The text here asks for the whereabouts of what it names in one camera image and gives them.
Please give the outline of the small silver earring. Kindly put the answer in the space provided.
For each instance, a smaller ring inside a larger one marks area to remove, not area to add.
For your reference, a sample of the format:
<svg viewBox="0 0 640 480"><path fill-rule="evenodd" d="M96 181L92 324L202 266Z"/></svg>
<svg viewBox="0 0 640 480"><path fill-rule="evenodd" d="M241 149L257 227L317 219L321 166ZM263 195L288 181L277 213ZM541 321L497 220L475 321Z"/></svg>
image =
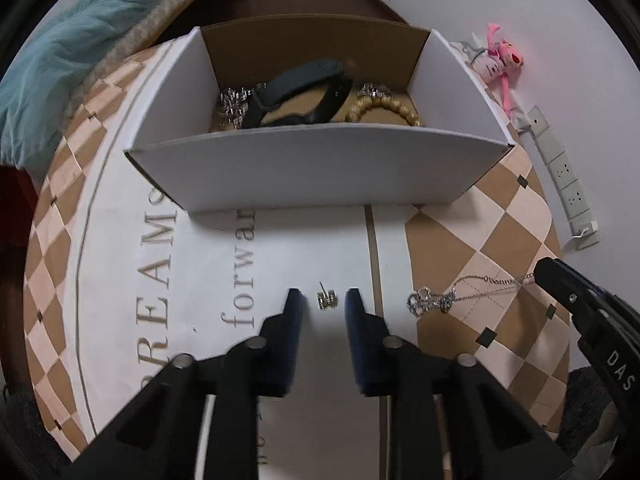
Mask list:
<svg viewBox="0 0 640 480"><path fill-rule="evenodd" d="M333 289L326 289L319 283L320 290L317 292L318 306L321 310L334 309L338 305L338 299Z"/></svg>

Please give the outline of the black smart watch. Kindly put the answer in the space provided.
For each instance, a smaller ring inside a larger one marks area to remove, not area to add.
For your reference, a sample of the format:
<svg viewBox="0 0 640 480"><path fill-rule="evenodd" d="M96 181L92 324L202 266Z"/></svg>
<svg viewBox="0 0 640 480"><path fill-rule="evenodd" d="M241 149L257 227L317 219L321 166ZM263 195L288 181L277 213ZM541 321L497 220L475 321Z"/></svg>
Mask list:
<svg viewBox="0 0 640 480"><path fill-rule="evenodd" d="M307 114L289 114L273 122L264 118L283 104L310 90L325 88L318 105ZM280 73L266 84L258 84L248 99L242 129L327 124L352 91L352 78L345 66L332 58L318 58Z"/></svg>

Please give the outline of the checkered tablecloth with lettering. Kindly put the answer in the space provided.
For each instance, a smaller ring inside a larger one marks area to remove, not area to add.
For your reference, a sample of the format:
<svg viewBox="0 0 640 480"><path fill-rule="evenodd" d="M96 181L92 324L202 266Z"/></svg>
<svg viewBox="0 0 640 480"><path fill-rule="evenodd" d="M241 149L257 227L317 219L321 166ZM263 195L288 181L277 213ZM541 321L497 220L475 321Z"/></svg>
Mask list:
<svg viewBox="0 0 640 480"><path fill-rule="evenodd" d="M559 253L524 148L449 206L229 211L192 218L124 147L172 40L100 79L40 194L25 271L30 374L43 425L76 457L172 356L255 335L300 289L356 287L390 330L436 356L472 354L549 434L568 376L567 312L501 290Z"/></svg>

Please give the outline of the white cardboard box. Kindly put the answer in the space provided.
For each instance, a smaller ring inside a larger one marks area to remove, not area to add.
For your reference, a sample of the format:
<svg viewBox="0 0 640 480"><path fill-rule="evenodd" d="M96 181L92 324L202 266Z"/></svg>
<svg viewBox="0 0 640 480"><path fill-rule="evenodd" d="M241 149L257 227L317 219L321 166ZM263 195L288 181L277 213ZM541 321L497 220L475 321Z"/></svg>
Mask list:
<svg viewBox="0 0 640 480"><path fill-rule="evenodd" d="M174 41L124 152L198 214L449 204L514 144L439 32L290 14Z"/></svg>

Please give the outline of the pink panther plush toy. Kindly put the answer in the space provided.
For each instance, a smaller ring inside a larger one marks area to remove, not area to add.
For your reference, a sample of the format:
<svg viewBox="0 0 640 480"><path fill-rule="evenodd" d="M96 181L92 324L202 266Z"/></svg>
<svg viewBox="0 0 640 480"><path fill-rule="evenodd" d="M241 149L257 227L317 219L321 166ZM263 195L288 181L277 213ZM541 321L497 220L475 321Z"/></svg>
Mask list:
<svg viewBox="0 0 640 480"><path fill-rule="evenodd" d="M474 58L471 67L488 86L498 81L502 109L511 117L511 77L520 72L524 56L510 41L497 38L499 30L498 24L487 24L487 48Z"/></svg>

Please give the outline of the bed mattress patterned sheet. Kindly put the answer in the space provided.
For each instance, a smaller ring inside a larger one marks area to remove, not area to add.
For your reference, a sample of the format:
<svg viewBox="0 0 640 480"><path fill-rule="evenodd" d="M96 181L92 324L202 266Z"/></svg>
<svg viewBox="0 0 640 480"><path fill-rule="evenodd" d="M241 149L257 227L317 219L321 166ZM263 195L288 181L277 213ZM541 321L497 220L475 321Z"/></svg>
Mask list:
<svg viewBox="0 0 640 480"><path fill-rule="evenodd" d="M77 48L78 66L61 89L70 118L93 85L128 56L149 47L194 0L80 0L58 23Z"/></svg>

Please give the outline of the teal blue duvet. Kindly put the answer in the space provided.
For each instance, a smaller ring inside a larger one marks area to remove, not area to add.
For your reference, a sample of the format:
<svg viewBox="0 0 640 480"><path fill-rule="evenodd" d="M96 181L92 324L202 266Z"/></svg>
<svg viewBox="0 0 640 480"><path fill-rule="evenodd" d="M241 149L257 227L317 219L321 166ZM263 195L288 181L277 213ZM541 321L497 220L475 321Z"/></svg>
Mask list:
<svg viewBox="0 0 640 480"><path fill-rule="evenodd" d="M79 0L42 25L1 81L1 163L47 169L74 92L160 0Z"/></svg>

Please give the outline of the white wall power strip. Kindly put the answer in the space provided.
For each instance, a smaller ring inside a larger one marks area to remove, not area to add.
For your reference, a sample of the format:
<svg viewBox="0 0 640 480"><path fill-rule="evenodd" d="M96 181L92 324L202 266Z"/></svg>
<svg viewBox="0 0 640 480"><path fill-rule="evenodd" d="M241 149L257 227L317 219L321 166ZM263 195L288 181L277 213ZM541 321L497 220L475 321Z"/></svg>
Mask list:
<svg viewBox="0 0 640 480"><path fill-rule="evenodd" d="M548 174L558 192L570 227L570 239L566 247L573 252L584 250L600 242L599 230L593 236L582 240L573 240L575 226L588 221L597 221L588 203L578 174L574 171L564 145L556 136L552 125L538 105L534 105L526 114L526 125L533 136L538 153L544 162Z"/></svg>

